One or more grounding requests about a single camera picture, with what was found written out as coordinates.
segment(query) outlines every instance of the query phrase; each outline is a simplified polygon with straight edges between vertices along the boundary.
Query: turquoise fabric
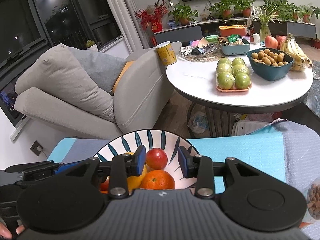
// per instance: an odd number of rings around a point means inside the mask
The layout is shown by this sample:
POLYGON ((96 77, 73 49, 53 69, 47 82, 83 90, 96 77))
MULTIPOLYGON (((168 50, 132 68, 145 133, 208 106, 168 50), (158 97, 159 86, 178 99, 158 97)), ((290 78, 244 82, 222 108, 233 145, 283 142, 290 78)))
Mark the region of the turquoise fabric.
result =
POLYGON ((48 161, 54 161, 55 163, 61 162, 76 140, 77 139, 74 138, 62 139, 51 152, 50 156, 48 157, 48 161))
MULTIPOLYGON (((285 182, 283 136, 274 128, 262 128, 250 135, 188 141, 201 155, 209 156, 215 162, 224 162, 227 157, 236 157, 285 182)), ((215 187, 216 193, 224 191, 222 178, 215 178, 215 187)))

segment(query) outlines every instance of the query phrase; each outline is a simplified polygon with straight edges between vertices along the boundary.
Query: white curtain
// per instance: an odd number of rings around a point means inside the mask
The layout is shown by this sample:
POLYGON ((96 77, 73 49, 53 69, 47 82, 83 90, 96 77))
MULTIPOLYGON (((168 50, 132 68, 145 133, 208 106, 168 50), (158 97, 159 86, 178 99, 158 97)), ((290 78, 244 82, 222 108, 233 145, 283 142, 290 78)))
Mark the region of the white curtain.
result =
POLYGON ((107 0, 130 53, 143 49, 136 26, 124 0, 107 0))
POLYGON ((145 30, 142 29, 141 24, 137 21, 137 19, 135 17, 134 12, 137 12, 138 9, 137 9, 137 6, 136 6, 134 0, 124 0, 124 1, 125 1, 126 5, 127 5, 127 8, 129 10, 131 18, 133 20, 133 23, 134 23, 134 25, 136 27, 136 30, 138 32, 138 35, 140 37, 140 40, 141 40, 141 43, 142 43, 143 47, 145 49, 150 48, 150 46, 153 47, 148 33, 145 30))

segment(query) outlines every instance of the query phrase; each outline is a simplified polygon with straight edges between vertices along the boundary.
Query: lemon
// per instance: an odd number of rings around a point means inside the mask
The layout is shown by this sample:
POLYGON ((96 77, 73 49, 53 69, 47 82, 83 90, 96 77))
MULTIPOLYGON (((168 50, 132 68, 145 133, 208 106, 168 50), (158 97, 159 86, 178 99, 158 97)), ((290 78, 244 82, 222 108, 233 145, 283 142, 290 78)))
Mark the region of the lemon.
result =
POLYGON ((144 165, 143 166, 143 170, 142 170, 142 174, 137 177, 137 176, 130 176, 127 178, 127 183, 128 183, 128 189, 129 189, 129 192, 131 192, 134 188, 139 188, 140 185, 141 185, 141 182, 144 178, 144 176, 147 174, 147 166, 144 165))

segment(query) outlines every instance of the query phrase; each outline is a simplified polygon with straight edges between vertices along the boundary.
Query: yellow can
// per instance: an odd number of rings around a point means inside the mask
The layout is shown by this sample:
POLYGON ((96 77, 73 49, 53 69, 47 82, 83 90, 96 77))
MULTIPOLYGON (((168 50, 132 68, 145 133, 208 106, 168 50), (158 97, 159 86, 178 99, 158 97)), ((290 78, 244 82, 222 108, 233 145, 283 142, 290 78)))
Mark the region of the yellow can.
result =
POLYGON ((156 50, 159 54, 160 59, 162 60, 163 65, 171 65, 177 61, 170 41, 166 41, 157 45, 156 50))

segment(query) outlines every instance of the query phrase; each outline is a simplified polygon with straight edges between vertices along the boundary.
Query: tv cabinet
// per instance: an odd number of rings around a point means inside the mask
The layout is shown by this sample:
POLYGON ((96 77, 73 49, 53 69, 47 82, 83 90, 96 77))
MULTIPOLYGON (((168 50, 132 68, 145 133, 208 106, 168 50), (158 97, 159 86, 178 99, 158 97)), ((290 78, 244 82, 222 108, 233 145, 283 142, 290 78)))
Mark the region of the tv cabinet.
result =
MULTIPOLYGON (((208 35, 220 35, 219 26, 224 25, 247 25, 247 19, 243 17, 231 18, 228 20, 217 19, 209 20, 205 22, 191 23, 186 26, 177 26, 174 29, 166 28, 160 32, 154 33, 158 44, 170 41, 180 41, 183 45, 186 45, 190 41, 200 40, 202 37, 208 35)), ((254 21, 254 32, 260 32, 260 22, 254 21)), ((294 36, 315 38, 316 37, 316 25, 312 23, 304 23, 302 21, 280 21, 270 22, 269 28, 273 36, 284 35, 292 33, 294 36)))

